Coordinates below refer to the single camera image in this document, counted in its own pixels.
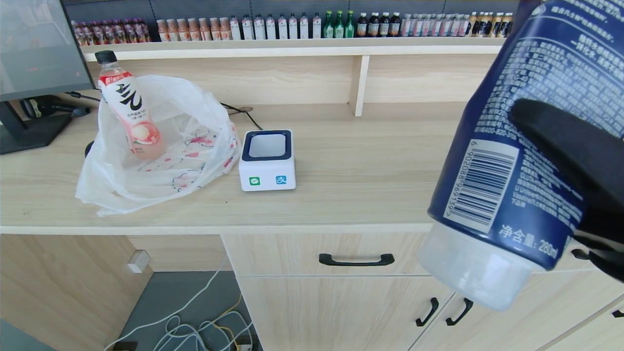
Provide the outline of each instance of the white scanner box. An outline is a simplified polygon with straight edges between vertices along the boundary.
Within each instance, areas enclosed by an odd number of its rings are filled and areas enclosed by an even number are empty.
[[[294,189],[297,183],[292,131],[247,132],[238,173],[244,191]]]

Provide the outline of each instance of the barcode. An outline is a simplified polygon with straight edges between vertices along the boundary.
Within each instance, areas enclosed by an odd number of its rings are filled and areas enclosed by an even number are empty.
[[[464,155],[444,218],[489,233],[518,158],[518,148],[473,139]]]

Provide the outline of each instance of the monitor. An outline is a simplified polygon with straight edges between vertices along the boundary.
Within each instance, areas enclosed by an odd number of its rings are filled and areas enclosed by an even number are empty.
[[[93,88],[62,0],[0,0],[0,154],[47,146],[71,121],[22,121],[7,101]]]

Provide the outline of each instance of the white cable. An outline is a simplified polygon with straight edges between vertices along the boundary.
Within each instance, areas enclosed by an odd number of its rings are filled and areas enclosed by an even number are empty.
[[[211,322],[209,322],[209,321],[204,321],[204,322],[202,322],[202,323],[200,324],[200,328],[199,328],[199,330],[195,330],[195,328],[193,328],[193,327],[192,327],[191,325],[189,325],[189,324],[180,324],[180,325],[178,325],[177,327],[175,327],[173,330],[167,331],[167,325],[168,325],[168,324],[169,324],[169,322],[170,322],[171,320],[173,320],[175,317],[177,317],[178,319],[180,319],[180,317],[179,317],[179,316],[177,316],[177,314],[178,314],[179,312],[183,311],[184,309],[186,309],[186,308],[188,307],[188,305],[190,305],[190,304],[191,304],[191,302],[193,302],[193,300],[195,300],[195,298],[197,298],[197,297],[198,297],[198,296],[199,296],[202,292],[204,292],[204,291],[206,291],[206,289],[208,289],[208,287],[209,287],[209,286],[210,286],[210,284],[212,283],[212,280],[214,280],[214,278],[217,276],[217,273],[221,272],[221,268],[223,268],[223,266],[225,265],[225,262],[227,262],[227,258],[225,258],[225,259],[223,260],[223,262],[221,262],[221,265],[219,266],[219,268],[217,269],[217,271],[216,271],[216,272],[212,275],[212,277],[210,277],[210,279],[209,279],[209,280],[208,280],[208,282],[206,283],[206,286],[204,286],[201,290],[199,290],[199,291],[197,292],[197,294],[195,294],[195,296],[193,296],[193,297],[192,297],[192,298],[191,298],[191,299],[190,299],[190,300],[189,300],[189,301],[188,301],[188,302],[187,302],[184,306],[182,306],[182,308],[180,308],[180,309],[178,309],[178,310],[174,311],[174,312],[173,312],[173,313],[171,313],[170,315],[168,315],[168,316],[166,316],[166,317],[164,317],[164,318],[162,318],[162,319],[160,319],[160,320],[158,320],[158,321],[156,321],[156,322],[152,322],[152,323],[149,323],[149,324],[140,325],[140,326],[138,326],[138,327],[136,327],[136,328],[132,329],[132,331],[130,331],[130,332],[129,332],[129,333],[127,333],[126,335],[124,335],[124,336],[122,336],[121,338],[119,338],[119,339],[117,339],[117,340],[115,340],[115,341],[111,342],[111,343],[110,343],[110,344],[108,344],[106,347],[104,347],[104,351],[107,351],[107,350],[109,349],[109,347],[111,347],[111,346],[115,345],[117,342],[119,342],[119,341],[121,341],[121,340],[123,340],[123,339],[125,339],[125,338],[129,337],[130,335],[132,335],[132,334],[133,334],[134,332],[136,332],[137,330],[139,330],[139,329],[143,329],[143,328],[147,328],[147,327],[151,327],[151,326],[153,326],[153,325],[157,325],[158,323],[164,322],[165,320],[167,321],[167,324],[165,324],[165,331],[166,331],[166,334],[165,334],[165,335],[164,335],[164,336],[163,336],[163,337],[162,337],[162,338],[158,341],[158,343],[156,344],[156,347],[157,347],[157,346],[159,345],[159,343],[160,343],[160,342],[161,342],[161,341],[162,341],[165,337],[167,337],[167,336],[169,336],[169,339],[168,339],[168,340],[167,340],[167,341],[166,341],[166,342],[165,342],[165,343],[161,346],[161,348],[160,348],[160,349],[162,349],[162,347],[164,347],[164,346],[165,346],[165,345],[166,345],[166,344],[167,344],[167,343],[168,343],[168,342],[169,342],[172,338],[180,338],[180,337],[184,337],[184,339],[182,340],[182,343],[181,343],[180,345],[178,345],[178,347],[176,347],[176,348],[175,348],[175,350],[174,350],[174,351],[177,351],[177,350],[178,350],[178,349],[182,346],[182,344],[184,344],[184,342],[186,342],[186,340],[188,340],[190,337],[195,337],[195,338],[197,338],[197,340],[196,340],[196,344],[195,344],[195,349],[196,349],[197,351],[199,351],[199,349],[198,349],[198,344],[199,344],[199,345],[201,345],[201,347],[202,347],[202,349],[203,349],[202,351],[207,351],[208,349],[207,349],[207,348],[206,348],[206,346],[204,345],[203,340],[202,340],[202,338],[201,338],[201,335],[199,335],[199,332],[200,332],[200,331],[202,331],[203,329],[207,328],[208,326],[213,325],[213,324],[214,324],[217,320],[219,320],[219,319],[221,319],[221,318],[225,317],[226,315],[232,314],[232,313],[234,313],[234,314],[238,314],[238,315],[240,316],[240,318],[242,319],[243,323],[245,323],[245,319],[243,318],[243,316],[242,316],[240,313],[238,313],[238,312],[236,312],[236,311],[230,311],[230,312],[228,312],[228,313],[226,313],[226,314],[224,314],[224,315],[222,315],[222,316],[219,316],[217,319],[215,319],[215,320],[213,320],[213,321],[211,321]],[[238,333],[236,336],[234,336],[233,340],[232,340],[232,341],[230,341],[230,343],[229,343],[229,344],[228,344],[225,348],[221,349],[220,351],[227,351],[227,350],[230,348],[230,346],[234,343],[234,341],[236,340],[236,338],[237,338],[237,337],[239,337],[239,336],[240,336],[242,333],[244,333],[245,331],[247,331],[247,330],[248,330],[248,329],[249,329],[252,325],[253,325],[253,322],[249,323],[249,324],[246,326],[246,328],[245,328],[245,329],[243,329],[240,333]],[[184,327],[188,327],[188,328],[190,328],[190,329],[192,330],[192,332],[191,332],[191,333],[189,333],[189,334],[185,334],[185,335],[175,335],[175,334],[172,334],[172,333],[173,333],[173,332],[175,332],[178,328],[183,327],[183,326],[184,326]],[[223,331],[223,329],[219,329],[219,330],[221,330],[221,332],[222,332],[222,333],[225,335],[225,337],[229,340],[229,337],[228,337],[228,336],[227,336],[227,334]]]

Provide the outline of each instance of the white bottle cap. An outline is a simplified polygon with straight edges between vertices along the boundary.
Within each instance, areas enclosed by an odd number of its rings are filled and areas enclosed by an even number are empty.
[[[508,309],[541,266],[444,224],[435,222],[418,251],[418,261],[436,279],[494,310]]]

